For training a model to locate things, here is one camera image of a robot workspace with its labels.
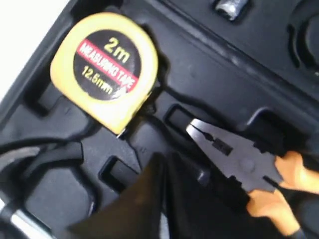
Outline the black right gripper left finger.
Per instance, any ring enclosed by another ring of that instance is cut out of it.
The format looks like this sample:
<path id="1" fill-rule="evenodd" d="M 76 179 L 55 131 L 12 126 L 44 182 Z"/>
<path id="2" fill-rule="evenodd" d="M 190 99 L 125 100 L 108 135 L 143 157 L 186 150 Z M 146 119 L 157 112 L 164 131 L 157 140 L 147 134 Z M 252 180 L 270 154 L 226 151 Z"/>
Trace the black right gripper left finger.
<path id="1" fill-rule="evenodd" d="M 70 239 L 158 239 L 165 182 L 164 156 L 155 153 L 134 184 L 103 210 L 71 225 Z"/>

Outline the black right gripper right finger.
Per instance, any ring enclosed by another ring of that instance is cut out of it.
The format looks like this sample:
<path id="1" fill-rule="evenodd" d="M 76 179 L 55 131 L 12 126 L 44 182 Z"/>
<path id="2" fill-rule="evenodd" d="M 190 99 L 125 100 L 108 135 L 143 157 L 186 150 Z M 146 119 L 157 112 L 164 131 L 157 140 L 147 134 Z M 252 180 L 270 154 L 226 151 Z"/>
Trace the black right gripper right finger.
<path id="1" fill-rule="evenodd" d="M 246 211 L 248 195 L 210 167 L 166 158 L 166 213 L 173 239 L 280 239 L 270 221 Z"/>

